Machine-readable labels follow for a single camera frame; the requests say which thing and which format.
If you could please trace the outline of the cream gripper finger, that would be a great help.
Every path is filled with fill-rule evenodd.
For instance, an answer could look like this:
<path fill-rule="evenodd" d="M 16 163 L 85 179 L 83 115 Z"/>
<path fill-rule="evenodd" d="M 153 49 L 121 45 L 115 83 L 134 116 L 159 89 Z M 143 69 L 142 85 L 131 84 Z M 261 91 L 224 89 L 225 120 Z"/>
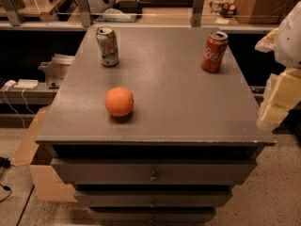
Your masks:
<path fill-rule="evenodd" d="M 277 34 L 277 28 L 273 29 L 261 40 L 259 40 L 255 45 L 255 49 L 263 53 L 268 53 L 273 51 L 275 48 L 276 34 Z"/>
<path fill-rule="evenodd" d="M 273 131 L 300 102 L 301 70 L 287 68 L 280 75 L 272 73 L 264 89 L 257 127 L 263 131 Z"/>

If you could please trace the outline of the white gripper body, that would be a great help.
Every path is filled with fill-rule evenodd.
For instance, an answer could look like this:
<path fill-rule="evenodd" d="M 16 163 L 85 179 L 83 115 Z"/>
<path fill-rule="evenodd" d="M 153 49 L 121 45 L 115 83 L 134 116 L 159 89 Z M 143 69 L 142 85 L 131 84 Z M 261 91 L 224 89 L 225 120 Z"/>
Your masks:
<path fill-rule="evenodd" d="M 301 67 L 301 1 L 280 23 L 274 54 L 275 61 L 286 67 Z"/>

